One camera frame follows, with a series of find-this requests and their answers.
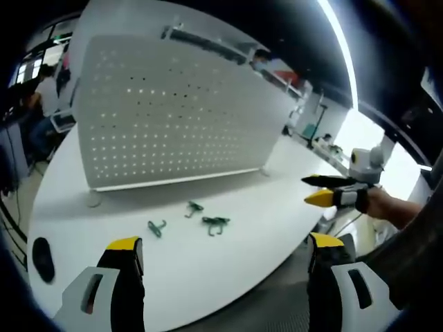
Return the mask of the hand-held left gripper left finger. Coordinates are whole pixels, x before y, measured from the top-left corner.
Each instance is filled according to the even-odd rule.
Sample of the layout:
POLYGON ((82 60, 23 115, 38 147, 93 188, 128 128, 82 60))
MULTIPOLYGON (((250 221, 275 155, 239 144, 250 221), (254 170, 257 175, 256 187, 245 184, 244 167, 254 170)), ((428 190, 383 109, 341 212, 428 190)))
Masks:
POLYGON ((143 240, 111 242, 95 266, 63 291, 54 321, 62 331, 144 331, 143 240))

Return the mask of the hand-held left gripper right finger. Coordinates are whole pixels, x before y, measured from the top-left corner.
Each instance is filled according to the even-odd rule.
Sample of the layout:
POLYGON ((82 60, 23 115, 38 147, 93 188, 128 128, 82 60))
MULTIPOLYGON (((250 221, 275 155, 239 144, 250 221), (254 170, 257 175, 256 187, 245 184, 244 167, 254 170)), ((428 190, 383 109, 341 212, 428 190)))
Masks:
POLYGON ((340 239, 312 232, 308 265, 310 331, 386 331, 401 311, 366 263, 355 261, 340 239))

